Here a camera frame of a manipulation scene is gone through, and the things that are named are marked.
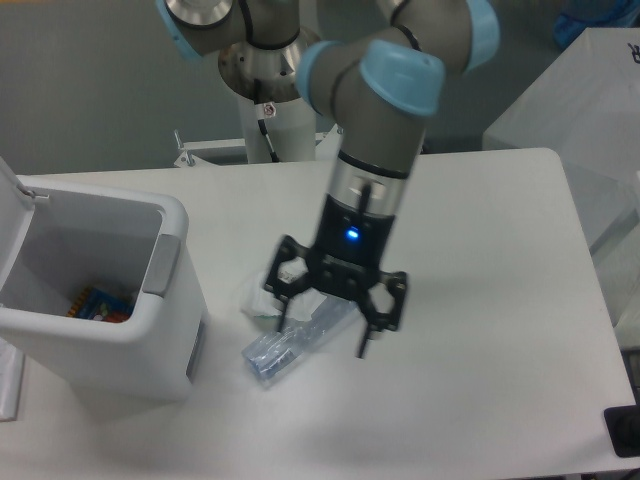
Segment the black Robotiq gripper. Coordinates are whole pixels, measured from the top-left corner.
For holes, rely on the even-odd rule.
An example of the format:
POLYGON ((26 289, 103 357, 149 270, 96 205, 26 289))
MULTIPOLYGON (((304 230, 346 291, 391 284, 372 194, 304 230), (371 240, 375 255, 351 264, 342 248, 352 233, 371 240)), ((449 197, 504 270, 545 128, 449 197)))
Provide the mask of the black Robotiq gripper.
POLYGON ((356 357, 363 359, 369 343, 385 331, 400 329, 408 275, 404 271, 380 274, 395 217, 360 212, 331 196, 325 198, 316 236, 309 250, 290 235, 276 247, 263 289, 280 305, 276 331, 286 326, 293 298, 310 286, 320 292, 355 301, 365 320, 356 357), (288 273, 295 262, 308 273, 288 273))

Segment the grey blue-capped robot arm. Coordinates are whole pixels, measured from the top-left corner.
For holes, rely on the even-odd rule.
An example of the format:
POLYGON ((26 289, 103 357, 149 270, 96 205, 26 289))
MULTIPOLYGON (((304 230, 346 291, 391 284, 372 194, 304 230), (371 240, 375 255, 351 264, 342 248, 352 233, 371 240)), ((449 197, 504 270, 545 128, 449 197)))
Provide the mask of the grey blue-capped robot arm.
POLYGON ((313 243, 278 245, 264 282, 283 306, 314 289, 357 304, 362 335, 396 331, 409 290, 380 263, 427 120, 449 73, 496 53, 487 1, 383 1, 387 27, 356 42, 301 46, 295 1, 160 1, 182 54, 217 53, 238 68, 235 89, 255 104, 300 98, 343 130, 313 243))

